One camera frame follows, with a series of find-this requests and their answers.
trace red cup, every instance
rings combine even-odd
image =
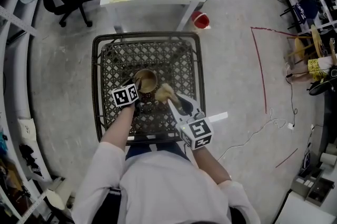
[[[210,24],[210,19],[207,17],[206,13],[202,13],[200,11],[193,12],[191,19],[194,25],[200,29],[205,29]]]

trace cup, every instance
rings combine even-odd
[[[141,80],[141,88],[139,91],[141,93],[150,93],[152,92],[157,86],[157,76],[154,74],[153,71],[148,69],[139,70],[133,78],[134,83],[137,80]]]

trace black metal frame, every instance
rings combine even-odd
[[[97,36],[93,41],[93,49],[92,49],[92,98],[93,98],[93,109],[94,109],[94,119],[95,126],[97,132],[97,138],[100,141],[103,133],[102,127],[105,130],[109,127],[106,125],[106,120],[102,122],[101,118],[105,117],[104,111],[103,115],[100,111],[99,106],[99,94],[98,94],[98,67],[101,66],[98,63],[98,59],[101,57],[101,51],[98,51],[98,46],[101,41],[111,41],[114,43],[116,40],[122,40],[123,38],[139,38],[139,37],[168,37],[173,38],[176,37],[181,39],[183,37],[189,37],[194,40],[195,50],[192,49],[193,53],[196,55],[196,60],[193,60],[193,68],[194,63],[197,64],[197,73],[195,69],[193,69],[194,75],[198,77],[199,80],[199,98],[200,98],[200,108],[206,113],[206,104],[205,104],[205,89],[204,89],[204,76],[203,76],[203,67],[202,67],[202,57],[201,57],[201,46],[200,46],[200,38],[197,34],[191,32],[136,32],[136,33],[119,33],[119,34],[109,34],[109,35],[101,35]],[[167,137],[165,139],[144,139],[144,140],[132,140],[128,141],[127,145],[131,144],[152,144],[152,143],[164,143],[164,142],[172,142],[172,141],[180,141],[180,137],[176,131],[174,137]]]

